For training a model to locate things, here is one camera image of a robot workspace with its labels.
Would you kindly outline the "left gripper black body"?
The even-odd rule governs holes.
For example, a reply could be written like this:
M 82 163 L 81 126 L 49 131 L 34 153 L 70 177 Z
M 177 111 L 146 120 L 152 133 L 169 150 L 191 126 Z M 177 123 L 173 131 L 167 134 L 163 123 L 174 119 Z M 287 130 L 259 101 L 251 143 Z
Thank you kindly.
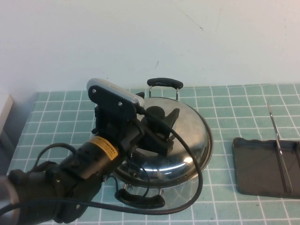
M 125 121 L 118 126 L 117 140 L 127 156 L 136 149 L 166 157 L 173 150 L 173 140 L 162 139 L 139 121 Z

